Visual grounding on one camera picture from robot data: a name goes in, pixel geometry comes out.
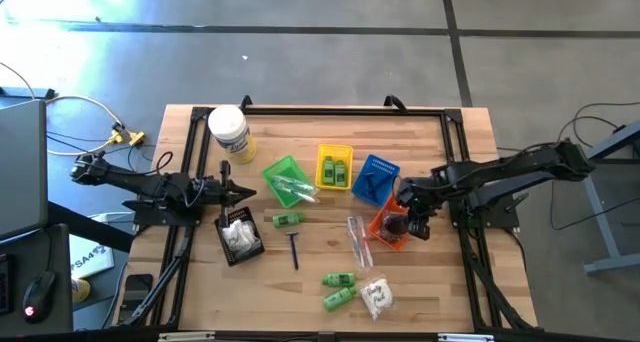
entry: white container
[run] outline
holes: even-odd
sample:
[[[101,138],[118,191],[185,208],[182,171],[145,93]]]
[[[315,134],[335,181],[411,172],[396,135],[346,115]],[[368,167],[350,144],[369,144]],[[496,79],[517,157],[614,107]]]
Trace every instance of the white container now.
[[[216,107],[208,119],[211,134],[230,160],[247,163],[256,154],[256,144],[242,111],[234,105]]]

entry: green plastic bottle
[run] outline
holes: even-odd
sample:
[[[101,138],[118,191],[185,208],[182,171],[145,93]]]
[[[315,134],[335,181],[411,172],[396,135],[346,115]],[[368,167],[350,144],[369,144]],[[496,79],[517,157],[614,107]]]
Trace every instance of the green plastic bottle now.
[[[327,311],[331,312],[336,308],[342,306],[343,304],[351,301],[353,297],[355,297],[356,292],[356,286],[345,287],[340,291],[327,296],[324,299],[324,306],[327,308]]]
[[[331,159],[331,156],[327,156],[324,159],[324,166],[322,167],[322,183],[326,185],[333,185],[335,183],[334,174],[333,160]]]
[[[329,287],[351,287],[356,284],[356,275],[352,272],[329,273],[322,278],[322,285]]]
[[[273,227],[282,228],[295,226],[298,223],[304,221],[304,216],[301,213],[287,213],[283,215],[273,216]]]
[[[337,161],[336,162],[336,186],[337,187],[347,187],[347,175],[345,173],[346,167],[344,162]]]

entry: gray floor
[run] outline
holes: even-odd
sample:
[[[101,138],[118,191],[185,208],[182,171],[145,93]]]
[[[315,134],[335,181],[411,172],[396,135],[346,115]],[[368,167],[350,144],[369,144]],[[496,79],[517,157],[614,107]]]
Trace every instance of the gray floor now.
[[[31,8],[34,4],[42,8]],[[468,29],[640,27],[640,0],[453,4],[458,26]],[[0,13],[20,20],[92,22],[98,17],[165,25],[447,26],[442,0],[6,0]],[[379,105],[393,93],[408,105],[461,105],[446,36],[91,33],[33,24],[1,28],[0,46],[11,51],[1,60],[33,85],[104,101],[151,142],[166,104],[239,103],[244,94],[259,104]],[[554,140],[580,106],[631,102],[640,92],[638,39],[469,37],[461,39],[461,47],[473,105],[490,109],[501,146]],[[19,81],[0,71],[0,83]],[[613,107],[589,114],[624,124],[637,120],[639,112],[638,107]],[[94,106],[63,102],[51,106],[49,115],[50,130],[99,138],[108,134],[109,118]],[[580,131],[592,142],[611,133],[592,121],[581,121]],[[126,151],[110,160],[126,164]],[[51,200],[85,214],[124,210],[120,202],[129,194],[75,185],[67,178],[71,165],[71,158],[49,157]],[[137,153],[134,165],[149,168]],[[518,208],[540,325],[549,331],[637,339],[639,270],[587,277],[582,264],[606,255],[597,227],[586,222],[553,231],[549,188],[533,188]],[[559,225],[590,213],[581,185],[558,183],[556,199]],[[76,313],[76,328],[97,327],[90,316],[101,320],[98,310],[107,307],[104,301]]]

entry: wooden tabletop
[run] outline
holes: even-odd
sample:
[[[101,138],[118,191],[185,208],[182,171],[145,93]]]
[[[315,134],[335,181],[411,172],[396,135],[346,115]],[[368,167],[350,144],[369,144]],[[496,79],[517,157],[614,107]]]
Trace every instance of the wooden tabletop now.
[[[163,172],[180,170],[192,107],[167,106],[155,159],[165,151],[172,151],[174,158]],[[471,159],[496,158],[487,109],[465,108],[462,112]],[[356,271],[346,236],[347,216],[360,215],[368,224],[378,208],[355,198],[350,191],[322,190],[318,194],[320,204],[300,202],[292,209],[284,209],[261,175],[266,167],[292,155],[313,181],[318,145],[329,143],[353,146],[354,181],[369,154],[399,165],[403,177],[426,176],[431,168],[445,163],[437,119],[248,116],[247,120],[256,141],[257,154],[248,164],[232,163],[231,178],[238,185],[257,191],[256,196],[237,207],[250,207],[266,252],[228,267],[213,224],[219,208],[209,207],[201,226],[196,229],[180,329],[367,332],[466,332],[473,329],[460,243],[446,209],[430,219],[431,238],[428,241],[412,237],[402,252],[395,252],[377,240],[370,242],[375,268],[369,275],[386,276],[395,301],[392,309],[373,321],[364,302],[357,297],[329,313],[322,300],[336,289],[322,286],[322,277],[327,273]],[[195,146],[192,175],[197,165],[198,140]],[[206,174],[219,178],[218,166],[223,157],[222,149],[212,139]],[[273,215],[291,211],[302,212],[305,221],[288,229],[276,230],[271,225]],[[127,275],[151,273],[157,280],[167,230],[166,227],[152,227],[135,239]],[[298,271],[293,268],[287,231],[299,232],[296,239]],[[487,231],[487,243],[497,285],[520,315],[535,325],[518,246],[504,231],[493,229]],[[367,277],[359,273],[358,282],[362,283]],[[173,300],[174,282],[168,288],[165,320]],[[483,315],[489,320],[486,294],[481,287],[478,292]]]

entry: black computer mouse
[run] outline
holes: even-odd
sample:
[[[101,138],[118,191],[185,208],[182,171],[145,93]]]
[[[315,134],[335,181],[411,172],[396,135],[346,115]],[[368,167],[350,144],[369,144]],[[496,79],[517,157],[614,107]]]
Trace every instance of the black computer mouse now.
[[[38,323],[47,318],[51,310],[51,295],[55,281],[55,273],[44,271],[27,286],[22,299],[22,315],[25,321]]]

